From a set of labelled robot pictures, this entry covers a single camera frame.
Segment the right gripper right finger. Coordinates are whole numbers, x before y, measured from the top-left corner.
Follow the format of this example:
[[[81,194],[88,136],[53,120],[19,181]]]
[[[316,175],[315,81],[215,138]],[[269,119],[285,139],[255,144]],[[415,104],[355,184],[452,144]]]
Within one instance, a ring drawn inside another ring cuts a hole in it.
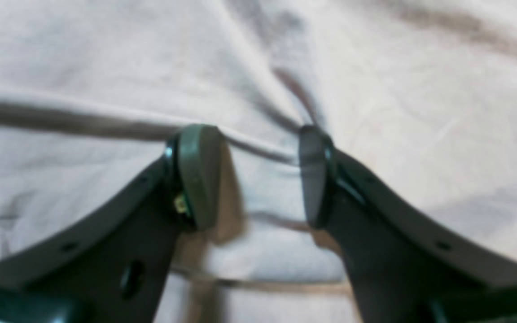
[[[365,323],[517,323],[517,262],[430,219],[317,126],[299,132],[308,225],[342,254]]]

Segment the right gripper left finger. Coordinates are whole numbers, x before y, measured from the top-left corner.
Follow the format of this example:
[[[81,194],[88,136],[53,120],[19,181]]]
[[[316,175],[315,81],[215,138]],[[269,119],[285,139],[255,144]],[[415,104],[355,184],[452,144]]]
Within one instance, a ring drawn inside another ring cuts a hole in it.
[[[178,239],[217,222],[224,137],[183,127],[71,227],[0,261],[0,323],[151,323]]]

